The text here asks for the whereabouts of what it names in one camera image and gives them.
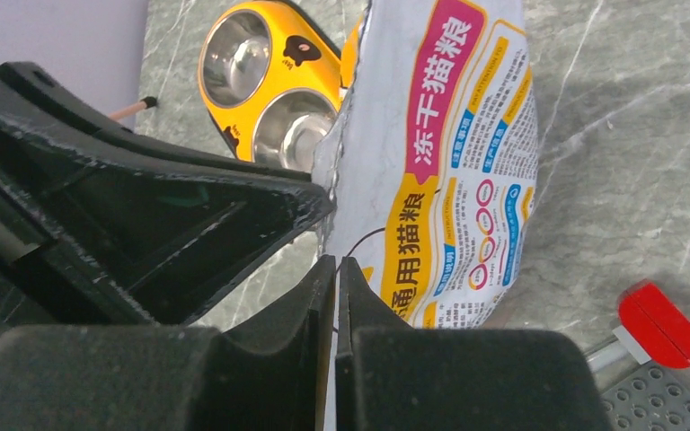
red brush head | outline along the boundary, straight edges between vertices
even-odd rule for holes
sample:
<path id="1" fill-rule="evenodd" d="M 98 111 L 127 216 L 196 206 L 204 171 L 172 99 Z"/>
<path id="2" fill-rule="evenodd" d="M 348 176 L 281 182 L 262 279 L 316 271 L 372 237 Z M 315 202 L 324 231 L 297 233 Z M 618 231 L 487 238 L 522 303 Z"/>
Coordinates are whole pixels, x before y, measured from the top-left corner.
<path id="1" fill-rule="evenodd" d="M 690 367 L 690 321 L 654 283 L 643 280 L 625 290 L 617 312 L 654 361 L 669 368 Z"/>

metal bowl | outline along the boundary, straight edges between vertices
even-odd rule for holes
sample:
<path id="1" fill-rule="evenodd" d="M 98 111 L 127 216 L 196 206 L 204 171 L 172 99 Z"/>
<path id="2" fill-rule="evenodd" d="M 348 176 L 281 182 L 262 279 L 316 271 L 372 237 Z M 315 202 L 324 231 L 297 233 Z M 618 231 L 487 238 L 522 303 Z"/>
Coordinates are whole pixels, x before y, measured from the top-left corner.
<path id="1" fill-rule="evenodd" d="M 255 126 L 255 162 L 310 172 L 314 149 L 329 132 L 337 111 L 311 90 L 282 93 L 263 110 Z"/>
<path id="2" fill-rule="evenodd" d="M 199 70 L 210 100 L 222 108 L 252 96 L 269 68 L 270 33 L 255 12 L 238 11 L 221 21 L 202 47 Z"/>

marble floor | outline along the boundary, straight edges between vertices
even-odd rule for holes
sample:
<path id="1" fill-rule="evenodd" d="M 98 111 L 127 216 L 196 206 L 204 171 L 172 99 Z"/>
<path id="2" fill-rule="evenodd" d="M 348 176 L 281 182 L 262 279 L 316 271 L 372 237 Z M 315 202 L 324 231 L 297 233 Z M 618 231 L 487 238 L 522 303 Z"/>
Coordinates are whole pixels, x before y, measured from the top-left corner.
<path id="1" fill-rule="evenodd" d="M 197 90 L 199 51 L 235 2 L 150 0 L 137 132 L 228 155 Z M 300 0 L 341 44 L 361 0 Z M 690 317 L 690 0 L 524 0 L 542 139 L 537 208 L 499 324 L 586 348 L 648 277 Z M 227 329 L 307 271 L 312 234 L 272 257 L 200 324 Z M 599 376 L 607 386 L 628 364 Z M 690 387 L 690 370 L 677 374 Z"/>

pink label with chinese text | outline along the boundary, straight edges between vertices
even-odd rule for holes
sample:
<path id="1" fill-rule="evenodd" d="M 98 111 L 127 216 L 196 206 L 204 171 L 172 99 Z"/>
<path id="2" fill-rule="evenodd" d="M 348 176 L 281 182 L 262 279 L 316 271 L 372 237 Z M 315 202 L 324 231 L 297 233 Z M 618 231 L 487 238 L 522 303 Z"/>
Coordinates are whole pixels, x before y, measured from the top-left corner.
<path id="1" fill-rule="evenodd" d="M 417 53 L 406 118 L 406 173 L 438 175 L 443 123 L 485 15 L 462 0 L 438 0 Z"/>

white wall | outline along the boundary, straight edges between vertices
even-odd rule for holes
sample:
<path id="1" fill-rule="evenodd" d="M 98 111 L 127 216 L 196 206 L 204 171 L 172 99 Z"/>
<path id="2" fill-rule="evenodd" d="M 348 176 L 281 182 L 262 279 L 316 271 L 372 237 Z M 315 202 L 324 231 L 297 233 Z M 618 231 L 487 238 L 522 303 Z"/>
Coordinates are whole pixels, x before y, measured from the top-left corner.
<path id="1" fill-rule="evenodd" d="M 138 97 L 147 3 L 0 0 L 0 64 L 36 62 L 88 104 L 112 113 Z"/>

